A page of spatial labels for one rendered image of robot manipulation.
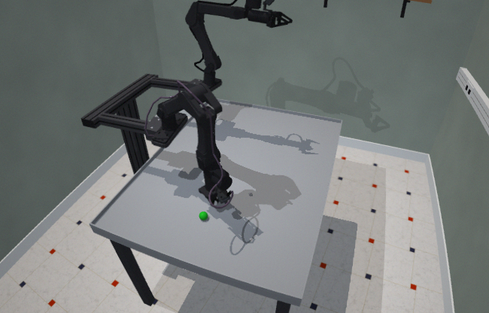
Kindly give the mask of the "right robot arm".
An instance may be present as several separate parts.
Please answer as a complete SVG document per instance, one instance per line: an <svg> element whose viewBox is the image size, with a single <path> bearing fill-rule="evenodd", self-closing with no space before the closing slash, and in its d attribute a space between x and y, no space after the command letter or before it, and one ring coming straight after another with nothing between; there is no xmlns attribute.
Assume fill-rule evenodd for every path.
<svg viewBox="0 0 489 313"><path fill-rule="evenodd" d="M211 113L211 118L209 117L207 111L200 106L200 103L193 96L191 96L187 90L185 90L180 92L176 96L177 98L175 97L172 100L169 99L158 104L156 115L161 119L162 125L153 135L152 141L166 144L178 127L186 119L187 115L179 112L184 109L188 114L196 119L198 131L196 158L198 157L198 166L204 173L204 179L206 181L212 181L214 184L216 184L221 178L221 170L216 159L214 158L214 155L212 154L211 124L214 154L220 162L220 151L217 149L215 141L215 122L217 119L217 114L222 112L222 106L212 91L210 91L208 86L204 83L191 87L189 90L202 103L207 102L209 105L214 106L214 108L206 106L208 111ZM202 109L204 111L202 111ZM177 123L175 122L175 117ZM223 169L222 181L217 186L221 190L227 190L230 188L231 184L232 179L229 176L229 173Z"/></svg>

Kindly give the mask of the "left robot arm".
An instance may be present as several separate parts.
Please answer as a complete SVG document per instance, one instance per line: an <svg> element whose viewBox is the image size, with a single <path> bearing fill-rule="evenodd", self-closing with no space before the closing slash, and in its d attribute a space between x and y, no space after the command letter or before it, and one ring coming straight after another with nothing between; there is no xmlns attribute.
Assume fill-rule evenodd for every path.
<svg viewBox="0 0 489 313"><path fill-rule="evenodd" d="M215 53L205 30L205 14L228 17L234 20L248 18L249 21L258 22L257 15L259 11L252 10L252 8L261 8L261 2L262 0L246 0L244 8L227 5L216 5L204 2L192 3L185 17L185 21L194 32L196 39L199 42L199 46L202 50L205 60L204 63L206 66L204 70L203 83L206 84L209 89L221 82L221 79L215 78L215 70L219 69L222 63L220 61L220 57L217 56L217 54ZM216 83L214 82L214 79Z"/></svg>

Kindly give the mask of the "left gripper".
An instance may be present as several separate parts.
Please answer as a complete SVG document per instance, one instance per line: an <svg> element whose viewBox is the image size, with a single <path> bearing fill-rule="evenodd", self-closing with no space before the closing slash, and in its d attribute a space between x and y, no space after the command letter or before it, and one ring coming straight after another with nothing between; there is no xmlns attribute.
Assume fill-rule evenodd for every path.
<svg viewBox="0 0 489 313"><path fill-rule="evenodd" d="M287 25L288 23L292 23L293 22L292 19L290 19L289 17L287 17L285 14L281 13L280 11L274 12L272 10L266 9L266 1L267 0L265 0L263 2L263 10L264 11L259 11L259 13L257 15L258 23L265 23L266 26L268 26L269 28L273 28L273 27L277 27L277 26L284 26L284 25ZM268 11L268 12L266 12L266 11ZM287 18L289 21L285 20L281 16ZM266 22L267 21L267 17L268 17L268 22ZM278 24L277 25L275 25L276 17L277 17L277 21L278 21ZM282 23L281 20L283 20L284 23Z"/></svg>

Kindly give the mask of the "grey table edge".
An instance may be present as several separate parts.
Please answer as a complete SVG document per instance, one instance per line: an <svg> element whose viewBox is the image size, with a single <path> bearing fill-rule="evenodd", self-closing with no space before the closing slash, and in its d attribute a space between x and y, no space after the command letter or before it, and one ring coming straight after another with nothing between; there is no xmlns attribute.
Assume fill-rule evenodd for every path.
<svg viewBox="0 0 489 313"><path fill-rule="evenodd" d="M341 126L340 126L340 130L339 130L339 136L340 136L340 132L341 132L341 127L342 127L342 120L338 120L338 119L333 119L333 118L329 118L329 117L322 117L322 116L317 116L317 115L313 115L313 114L305 114L305 113L301 113L301 112L296 112L296 111L288 111L288 110L284 110L284 109L279 109L279 108L270 108L270 107L266 107L266 106L261 106L261 105L252 105L252 104L248 104L248 103L243 103L243 102L234 102L234 101L229 101L229 100L223 100L223 99L217 99L219 102L224 102L224 103L230 103L230 104L234 104L234 105L243 105L243 106L248 106L248 107L252 107L252 108L261 108L261 109L266 109L266 110L270 110L270 111L279 111L279 112L283 112L283 113L288 113L288 114L295 114L295 115L300 115L300 116L304 116L304 117L312 117L312 118L317 118L317 119L321 119L321 120L328 120L328 121L333 121L333 122L337 122L337 123L341 123ZM121 240L124 240L125 242L128 242L128 243L131 243L133 245L136 245L136 246L139 246L140 248L143 248L143 249L146 249L148 251L151 251L151 252L154 252L155 254L159 254L161 256L164 256L164 257L167 257L169 259L172 259L172 260L175 260L175 261L178 261L179 263L183 263L185 265L188 265L188 266L192 266L196 269L200 269L202 271L205 271L205 272L208 272L208 273L211 273L213 275L217 275L217 276L220 276L222 278L226 278L226 279L229 279L231 281L235 281L235 282L238 282L240 284L245 284L247 286L250 286L250 287L254 287L256 289L260 289L260 290L264 290L266 292L270 292L270 293L273 293L273 294L277 294L279 296L284 296L284 297L287 297L287 298L290 298L290 299L294 299L294 300L297 300L297 301L302 301L302 296L303 296L303 293L304 293L304 290L305 290L305 285L306 285L306 281L308 279L308 274L309 274L309 270L310 270L310 267L311 267L311 262L312 262L312 258L313 258L313 255L314 255L314 249L315 249L315 246L316 246L316 243L317 243L317 237L318 237L318 234L319 234L319 231L320 231L320 225L321 225L321 221L322 221L322 218L323 218L323 212L324 212L324 209L325 209L325 204L326 204L326 201L327 201L327 195L328 195L328 191L329 191L329 187L330 187L330 181L331 181L331 177L332 177L332 173L333 173L333 167L332 167L332 171L331 171L331 175L330 175L330 181L329 181L329 185L328 185L328 188L327 188L327 194L326 194L326 198L325 198L325 202L324 202L324 205L323 205L323 211L322 211L322 215L321 215L321 219L320 219L320 224L319 224L319 227L318 227L318 231L317 231L317 236L316 236L316 239L315 239L315 243L314 243L314 248L313 248L313 251L312 251L312 255L311 255L311 260L310 260L310 263L309 263L309 267L308 267L308 271L307 271L307 275L306 275L306 278L305 278L305 283L304 283L304 286L303 286L303 289L302 289L302 294L301 294L301 297L299 296L294 296L292 294L288 294L288 293L284 293L284 292L281 292L279 290L274 290L274 289L271 289L271 288L268 288L268 287L264 287L264 286L261 286L261 285L258 285L258 284L254 284L254 283L251 283L249 281L245 281L245 280L242 280L242 279L239 279L239 278L235 278L235 277L232 277L230 275L226 275L226 274L223 274L221 272L217 272L217 271L214 271L212 269L208 269L208 268L205 268L203 266L200 266L200 265L197 265L195 263L191 263L189 261L186 261L186 260L182 260L178 257L174 257L170 254L167 254L167 253L164 253L162 251L158 251L154 248L150 248L146 245L143 245L141 243L138 243L138 242L135 242L131 239L128 239L128 238L125 238L123 236L120 236L114 232L111 232L111 231L108 231L106 229L103 229L99 226L96 226L94 225L94 223L107 211L107 209L114 203L114 201L121 195L121 193L139 176L139 174L150 164L150 162L162 151L162 147L129 179L129 181L118 191L118 193L109 201L109 203L93 218L93 220L90 222L90 226L92 228L95 228L97 230L100 230L102 232L105 232L111 236L114 236L116 238L119 238Z"/></svg>

